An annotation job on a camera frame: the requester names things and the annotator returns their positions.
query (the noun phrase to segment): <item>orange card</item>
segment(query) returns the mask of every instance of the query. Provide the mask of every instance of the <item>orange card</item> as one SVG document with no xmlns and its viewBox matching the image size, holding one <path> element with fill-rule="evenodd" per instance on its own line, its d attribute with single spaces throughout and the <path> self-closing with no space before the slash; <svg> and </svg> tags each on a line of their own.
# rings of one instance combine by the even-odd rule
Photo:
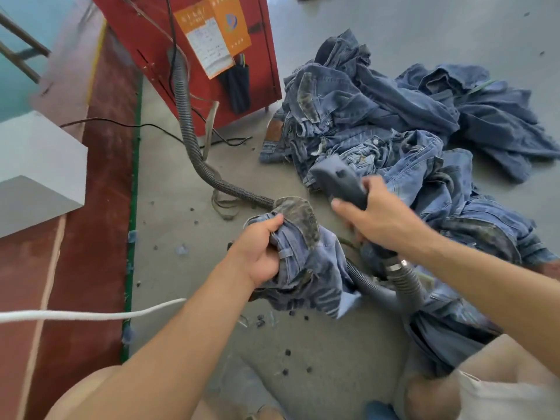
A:
<svg viewBox="0 0 560 420">
<path fill-rule="evenodd" d="M 209 78 L 234 66 L 210 1 L 202 0 L 174 14 Z"/>
<path fill-rule="evenodd" d="M 241 53 L 251 45 L 247 23 L 239 0 L 208 0 L 218 26 L 232 56 Z"/>
</svg>

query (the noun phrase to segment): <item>black pouch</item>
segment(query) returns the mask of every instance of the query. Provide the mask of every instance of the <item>black pouch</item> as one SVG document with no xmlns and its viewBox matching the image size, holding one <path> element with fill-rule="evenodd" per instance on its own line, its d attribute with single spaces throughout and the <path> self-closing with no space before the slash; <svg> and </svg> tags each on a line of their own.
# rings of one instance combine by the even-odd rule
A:
<svg viewBox="0 0 560 420">
<path fill-rule="evenodd" d="M 218 80 L 228 93 L 231 110 L 236 115 L 247 112 L 251 107 L 248 72 L 247 65 L 236 64 L 218 75 Z"/>
</svg>

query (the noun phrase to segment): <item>white box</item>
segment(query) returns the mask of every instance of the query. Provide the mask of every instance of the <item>white box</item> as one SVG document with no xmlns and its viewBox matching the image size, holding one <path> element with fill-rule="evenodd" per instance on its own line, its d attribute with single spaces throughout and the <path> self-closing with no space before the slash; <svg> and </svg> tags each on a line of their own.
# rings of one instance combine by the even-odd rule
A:
<svg viewBox="0 0 560 420">
<path fill-rule="evenodd" d="M 0 237 L 84 205 L 87 149 L 36 111 L 0 123 Z"/>
</svg>

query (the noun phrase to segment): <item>blue logo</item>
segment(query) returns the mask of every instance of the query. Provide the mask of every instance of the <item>blue logo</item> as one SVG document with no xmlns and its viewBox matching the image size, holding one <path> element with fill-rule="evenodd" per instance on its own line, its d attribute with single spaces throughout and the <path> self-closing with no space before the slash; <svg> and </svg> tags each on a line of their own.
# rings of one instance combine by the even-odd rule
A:
<svg viewBox="0 0 560 420">
<path fill-rule="evenodd" d="M 237 16 L 231 13 L 226 14 L 226 22 L 228 23 L 228 32 L 233 32 L 233 30 L 237 27 Z"/>
</svg>

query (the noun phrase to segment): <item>red metal cabinet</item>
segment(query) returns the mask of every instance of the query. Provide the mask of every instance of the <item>red metal cabinet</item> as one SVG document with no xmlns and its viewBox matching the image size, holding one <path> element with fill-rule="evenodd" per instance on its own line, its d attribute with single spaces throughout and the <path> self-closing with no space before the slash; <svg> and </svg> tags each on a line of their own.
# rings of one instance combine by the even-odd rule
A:
<svg viewBox="0 0 560 420">
<path fill-rule="evenodd" d="M 171 35 L 165 0 L 130 1 L 134 2 L 159 27 Z M 177 12 L 200 0 L 170 1 L 173 12 Z M 168 85 L 170 65 L 167 59 L 167 50 L 172 46 L 171 41 L 153 24 L 138 14 L 127 0 L 94 0 L 94 2 L 102 10 L 108 24 L 115 31 L 119 40 L 128 49 L 134 62 L 152 82 L 169 109 L 176 115 L 175 102 Z M 231 111 L 228 96 L 218 79 L 208 79 L 174 18 L 177 44 L 183 49 L 190 61 L 189 82 L 191 93 L 200 98 L 220 102 L 220 108 L 214 122 L 215 127 L 227 125 L 282 98 L 267 0 L 240 0 L 240 2 L 251 37 L 251 46 L 243 52 L 250 73 L 251 109 L 242 115 L 235 115 Z M 192 98 L 192 105 L 204 116 L 207 115 L 208 102 Z M 197 135 L 203 135 L 204 124 L 202 120 L 193 115 L 193 122 Z"/>
</svg>

